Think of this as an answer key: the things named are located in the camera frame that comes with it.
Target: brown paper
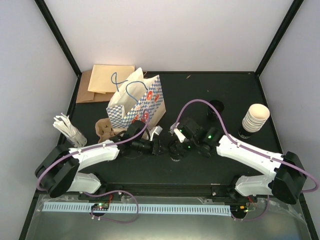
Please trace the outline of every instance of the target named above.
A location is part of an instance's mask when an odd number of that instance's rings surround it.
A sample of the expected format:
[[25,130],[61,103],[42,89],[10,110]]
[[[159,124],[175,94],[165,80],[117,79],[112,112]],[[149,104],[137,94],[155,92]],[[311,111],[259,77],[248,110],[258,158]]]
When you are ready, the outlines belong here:
[[115,93],[121,84],[114,84],[115,82],[121,83],[125,81],[130,74],[135,71],[135,66],[132,65],[93,65],[92,74],[88,86],[89,92],[94,93]]
[[95,133],[100,137],[98,144],[115,136],[109,118],[103,118],[95,123]]
[[92,70],[84,71],[81,76],[78,94],[76,96],[76,103],[95,103],[95,102],[109,102],[113,92],[95,93],[88,91]]

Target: blue and white checkered bag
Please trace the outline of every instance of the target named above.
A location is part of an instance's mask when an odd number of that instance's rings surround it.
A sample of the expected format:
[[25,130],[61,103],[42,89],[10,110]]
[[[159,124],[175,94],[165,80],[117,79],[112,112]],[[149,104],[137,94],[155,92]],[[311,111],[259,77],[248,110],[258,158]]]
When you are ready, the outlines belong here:
[[127,128],[135,120],[145,122],[148,118],[149,127],[153,128],[165,114],[159,75],[148,79],[143,77],[142,69],[137,69],[110,100],[106,111],[113,128]]

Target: black frame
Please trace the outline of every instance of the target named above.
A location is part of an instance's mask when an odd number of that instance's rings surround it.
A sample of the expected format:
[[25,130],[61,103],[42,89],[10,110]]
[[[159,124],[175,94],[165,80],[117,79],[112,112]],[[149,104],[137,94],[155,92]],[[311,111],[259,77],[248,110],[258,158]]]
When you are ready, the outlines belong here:
[[[73,57],[73,55],[72,55],[72,53],[71,53],[71,51],[70,51],[65,39],[63,37],[63,35],[60,32],[60,30],[59,30],[59,28],[58,28],[53,16],[51,15],[50,10],[49,10],[48,6],[46,5],[45,1],[44,0],[34,0],[34,1],[37,4],[39,10],[41,11],[44,19],[46,20],[46,22],[48,24],[48,26],[50,27],[53,35],[55,36],[58,44],[60,45],[63,53],[65,54],[65,57],[69,61],[69,63],[71,65],[75,75],[77,76],[77,81],[76,81],[76,85],[75,85],[75,88],[74,88],[74,92],[72,94],[71,102],[70,102],[69,108],[67,110],[67,114],[70,115],[70,117],[72,117],[73,111],[74,111],[74,108],[75,108],[75,105],[76,105],[77,92],[78,92],[78,88],[79,88],[82,72],[79,69],[78,64],[76,63],[76,60],[74,59],[74,57]],[[266,97],[265,97],[263,89],[262,89],[262,85],[261,85],[261,81],[260,81],[260,75],[263,72],[263,70],[265,69],[265,67],[267,66],[270,58],[272,57],[272,55],[273,55],[274,51],[276,50],[279,42],[281,41],[282,37],[284,36],[286,30],[288,29],[290,23],[294,19],[296,13],[298,12],[298,10],[299,10],[299,8],[300,8],[300,6],[302,5],[303,2],[304,2],[304,0],[293,0],[289,10],[287,11],[287,13],[286,13],[286,15],[285,15],[285,17],[284,17],[284,19],[282,21],[282,23],[280,24],[276,34],[274,35],[274,37],[273,37],[268,49],[266,50],[266,52],[265,52],[260,64],[258,65],[256,71],[254,72],[255,78],[256,78],[259,86],[260,86],[260,90],[261,90],[261,93],[262,93],[262,96],[263,96],[263,101],[264,101],[266,106],[268,106],[268,104],[267,104],[267,100],[266,100]],[[273,131],[274,131],[275,135],[277,136],[276,129],[275,129],[275,126],[274,126],[274,122],[271,121],[271,124],[272,124]],[[66,140],[66,138],[61,134],[60,137],[59,137],[59,140],[58,140],[58,144],[64,143],[65,140]],[[279,142],[278,138],[277,138],[277,145],[278,145],[279,149],[281,149],[281,145],[280,145],[280,142]],[[35,207],[36,207],[36,204],[37,204],[37,200],[38,200],[38,197],[39,197],[40,193],[41,192],[36,191],[34,196],[33,196],[30,209],[28,211],[25,223],[24,223],[22,231],[21,231],[21,235],[20,235],[20,238],[19,238],[20,240],[25,239],[26,236],[27,236],[28,228],[29,228],[29,225],[30,225],[30,222],[31,222],[31,219],[32,219],[32,216],[33,216],[33,213],[34,213],[34,210],[35,210]],[[319,238],[318,238],[314,223],[312,221],[312,218],[311,218],[311,215],[310,215],[310,212],[309,212],[309,209],[308,209],[308,206],[307,206],[307,203],[306,203],[306,200],[305,200],[305,197],[304,197],[303,194],[300,195],[299,201],[300,201],[300,204],[301,204],[301,208],[302,208],[302,211],[303,211],[303,214],[304,214],[304,217],[305,217],[305,220],[306,220],[307,227],[308,227],[308,230],[310,232],[311,238],[313,240],[318,240]]]

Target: white wall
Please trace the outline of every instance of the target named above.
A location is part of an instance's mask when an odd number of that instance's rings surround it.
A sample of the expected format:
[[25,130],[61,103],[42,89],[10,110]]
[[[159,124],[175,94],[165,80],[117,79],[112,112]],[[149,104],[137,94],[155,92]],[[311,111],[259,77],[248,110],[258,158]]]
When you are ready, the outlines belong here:
[[293,0],[46,0],[82,71],[255,71]]
[[[284,152],[320,180],[320,1],[304,1],[266,69],[262,85]],[[307,181],[306,187],[313,187]],[[305,198],[320,235],[320,190]]]
[[0,8],[0,239],[18,239],[36,190],[34,171],[57,144],[76,76],[32,0]]

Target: black table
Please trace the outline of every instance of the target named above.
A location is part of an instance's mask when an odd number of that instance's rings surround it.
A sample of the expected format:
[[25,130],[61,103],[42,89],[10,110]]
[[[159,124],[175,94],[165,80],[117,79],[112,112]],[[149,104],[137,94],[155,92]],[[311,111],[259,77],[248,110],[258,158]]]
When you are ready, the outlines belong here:
[[[251,72],[148,72],[145,77],[158,74],[166,106],[166,113],[158,123],[163,128],[159,138],[166,145],[172,139],[168,132],[170,126],[190,100],[222,101],[222,118],[226,128],[239,139],[238,130],[250,105],[267,104],[260,81]],[[96,144],[99,140],[95,124],[99,119],[108,117],[107,106],[107,102],[75,105],[71,121],[87,138],[88,145]],[[193,103],[182,117],[191,117],[201,126],[214,126],[222,130],[219,121],[212,123],[207,119],[207,109],[204,103]],[[271,117],[259,132],[244,141],[271,152],[281,152]],[[229,185],[236,175],[259,175],[258,171],[235,160],[217,154],[205,158],[196,151],[178,162],[173,161],[168,153],[159,156],[132,153],[128,157],[101,162],[81,172],[97,173],[108,184],[120,185],[122,189],[136,194],[179,196],[208,195],[211,194],[212,185]]]

